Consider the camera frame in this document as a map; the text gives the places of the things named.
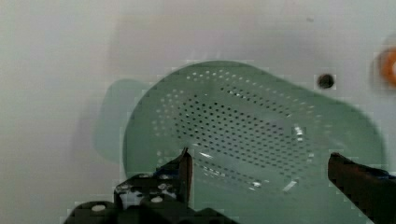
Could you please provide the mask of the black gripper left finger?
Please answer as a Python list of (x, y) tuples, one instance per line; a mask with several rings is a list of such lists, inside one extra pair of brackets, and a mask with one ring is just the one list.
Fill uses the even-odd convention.
[(190, 199), (192, 156), (184, 147), (179, 155), (157, 167), (153, 173), (137, 174), (114, 189), (114, 204), (121, 210), (164, 210), (167, 206), (186, 206)]

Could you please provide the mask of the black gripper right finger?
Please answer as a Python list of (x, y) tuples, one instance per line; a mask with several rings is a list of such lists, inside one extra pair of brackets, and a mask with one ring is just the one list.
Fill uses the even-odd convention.
[(374, 224), (395, 224), (396, 178), (340, 153), (328, 160), (328, 179)]

